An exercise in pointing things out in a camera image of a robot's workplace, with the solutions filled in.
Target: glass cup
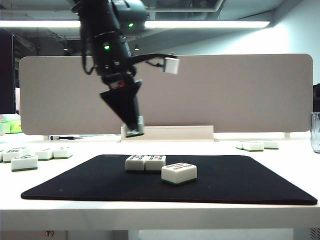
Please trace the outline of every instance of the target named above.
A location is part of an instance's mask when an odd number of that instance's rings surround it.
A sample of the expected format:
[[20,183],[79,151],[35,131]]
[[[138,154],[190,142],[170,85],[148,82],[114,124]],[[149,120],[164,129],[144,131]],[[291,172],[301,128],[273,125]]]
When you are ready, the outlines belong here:
[[315,153],[320,154],[320,112],[311,113],[311,146]]

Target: ceiling light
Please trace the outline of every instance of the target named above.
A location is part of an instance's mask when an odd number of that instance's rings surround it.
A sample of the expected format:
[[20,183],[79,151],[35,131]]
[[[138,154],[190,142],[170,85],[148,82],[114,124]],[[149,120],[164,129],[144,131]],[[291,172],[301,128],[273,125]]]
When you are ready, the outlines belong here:
[[147,29],[265,28],[269,21],[146,21]]
[[0,20],[3,28],[79,28],[77,20]]
[[[269,21],[146,21],[147,29],[265,28]],[[78,20],[0,20],[4,28],[79,28]]]

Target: black mouse pad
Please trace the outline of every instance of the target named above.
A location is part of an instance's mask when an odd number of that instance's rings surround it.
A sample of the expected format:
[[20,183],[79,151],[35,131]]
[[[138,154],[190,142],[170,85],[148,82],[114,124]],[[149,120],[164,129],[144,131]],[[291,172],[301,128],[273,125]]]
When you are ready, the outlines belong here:
[[248,156],[167,155],[197,166],[197,180],[173,185],[161,173],[126,172],[128,155],[96,156],[21,194],[23,199],[316,205],[317,199]]

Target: desk surface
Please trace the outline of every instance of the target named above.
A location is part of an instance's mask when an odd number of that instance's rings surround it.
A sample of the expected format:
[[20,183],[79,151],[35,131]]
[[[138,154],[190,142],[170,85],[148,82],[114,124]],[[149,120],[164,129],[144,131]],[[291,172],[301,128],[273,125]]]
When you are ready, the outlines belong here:
[[[20,194],[100,154],[124,155],[246,155],[320,200],[320,154],[310,135],[292,133],[217,133],[219,142],[118,142],[119,136],[43,141],[42,136],[0,136],[0,148],[72,147],[73,157],[39,162],[39,169],[11,172],[0,163],[0,224],[3,231],[31,230],[155,230],[317,228],[320,205],[249,205],[179,202],[25,200]],[[239,139],[274,139],[279,150],[246,152]]]

